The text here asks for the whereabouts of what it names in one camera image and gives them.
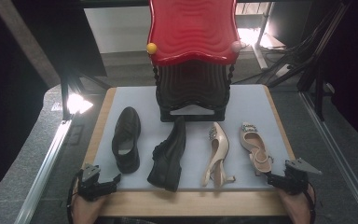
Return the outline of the black lamp stand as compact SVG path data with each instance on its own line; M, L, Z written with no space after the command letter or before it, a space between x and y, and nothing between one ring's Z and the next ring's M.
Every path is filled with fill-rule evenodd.
M61 76L63 120L70 120L75 114L83 114L93 107L93 103L83 97L83 94L89 93L89 91L86 90L81 82L82 77L106 91L111 88L110 85L102 82L100 79L82 73Z

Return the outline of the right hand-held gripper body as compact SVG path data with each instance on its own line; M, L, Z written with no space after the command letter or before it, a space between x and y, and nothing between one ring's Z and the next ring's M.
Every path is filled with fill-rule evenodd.
M309 174L323 174L321 170L301 158L286 161L284 173L285 179L288 181L284 191L289 194L298 194L306 190L309 184Z

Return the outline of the white board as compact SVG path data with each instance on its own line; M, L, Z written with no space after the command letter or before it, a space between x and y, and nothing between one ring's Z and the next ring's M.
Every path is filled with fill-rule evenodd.
M149 7L86 8L85 14L101 53L145 51Z

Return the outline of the black tripod stands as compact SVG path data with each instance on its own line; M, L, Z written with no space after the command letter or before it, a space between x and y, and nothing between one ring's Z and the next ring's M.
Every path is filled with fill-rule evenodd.
M324 97L324 78L321 73L322 56L327 45L331 42L334 32L338 28L340 22L344 18L348 8L351 6L352 0L334 0L328 13L321 20L320 24L315 28L308 44L305 44L302 53L307 53L308 58L303 63L300 63L292 71L285 75L278 77L268 84L269 88L273 88L293 77L300 72L303 72L302 77L297 82L296 87L299 91L308 91L312 83L315 83L315 99L313 110L317 117L324 121L323 115L323 97Z

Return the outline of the person's left hand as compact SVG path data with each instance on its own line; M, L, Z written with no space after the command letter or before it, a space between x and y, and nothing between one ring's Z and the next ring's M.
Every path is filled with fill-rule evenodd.
M96 201L89 202L78 194L74 195L71 202L73 223L94 224L106 200L107 196L102 196Z

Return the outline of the grey foam mat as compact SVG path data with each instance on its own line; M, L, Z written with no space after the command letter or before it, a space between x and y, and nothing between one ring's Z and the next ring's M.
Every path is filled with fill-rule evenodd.
M229 151L224 161L228 175L234 175L236 181L225 184L222 190L268 189L263 176L255 175L249 159L249 153L240 143L240 130L244 122L253 124L274 159L272 172L282 175L284 162L290 159L288 149L282 138L277 117L272 107L273 101L269 89L263 85L233 85L227 104L225 119L220 126L225 131ZM108 117L104 126L102 140L96 153L94 164L101 168L99 181L108 182L119 174L116 160L111 149L117 120L122 110L133 107L141 121L141 133L137 142L140 167L134 173L123 175L118 184L120 190L154 190L147 177L154 164L152 152L160 142L165 140L172 130L170 122L160 120L159 107L154 87L119 87L116 89L112 105L108 107ZM211 142L210 121L188 121L186 123L186 149L181 159L181 177L178 189L212 190L213 181L203 187L201 180L209 164Z

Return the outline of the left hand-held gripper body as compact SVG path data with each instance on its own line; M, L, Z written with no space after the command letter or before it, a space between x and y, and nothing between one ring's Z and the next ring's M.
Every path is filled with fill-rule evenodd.
M87 163L78 179L77 193L89 202L112 193L102 189L102 183L98 182L100 172L98 165Z

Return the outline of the beige heeled shoe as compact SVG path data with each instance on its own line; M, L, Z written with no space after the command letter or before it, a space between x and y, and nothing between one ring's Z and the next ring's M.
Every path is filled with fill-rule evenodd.
M241 146L249 152L249 158L255 169L255 174L270 173L273 158L254 124L244 122L241 125L240 141Z
M216 188L221 188L226 183L236 181L234 175L227 175L225 159L229 152L229 141L225 131L218 122L214 122L209 131L211 141L211 157L201 180L201 185L206 187L210 180Z

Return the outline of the aluminium rail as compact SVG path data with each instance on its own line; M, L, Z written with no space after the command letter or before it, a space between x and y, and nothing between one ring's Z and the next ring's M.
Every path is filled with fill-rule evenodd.
M324 140L328 151L332 155L338 170L341 172L341 175L343 176L345 182L351 190L355 201L358 203L358 178L350 167L348 161L345 159L344 154L338 146L336 139L333 137L330 130L328 129L326 123L322 121L314 111L314 103L312 102L310 96L304 92L300 92L299 96L305 107L309 111L311 119L317 127L318 132L322 136L322 139Z
M30 224L71 124L71 119L61 121L14 224Z

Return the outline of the black leather shoe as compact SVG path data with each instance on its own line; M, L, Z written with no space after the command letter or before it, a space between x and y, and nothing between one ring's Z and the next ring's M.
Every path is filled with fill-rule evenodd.
M155 187L176 192L182 171L180 160L185 148L186 123L184 117L178 117L168 138L153 151L154 164L147 181Z
M112 139L112 152L117 167L123 174L135 172L140 166L140 157L137 147L141 132L141 123L136 110L126 107L120 114L115 134Z

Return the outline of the red and black shoe rack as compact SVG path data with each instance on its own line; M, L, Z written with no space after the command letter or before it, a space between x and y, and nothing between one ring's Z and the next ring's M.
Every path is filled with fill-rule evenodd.
M149 0L149 8L146 52L160 119L173 121L177 110L196 105L212 113L186 120L223 120L241 51L236 0Z

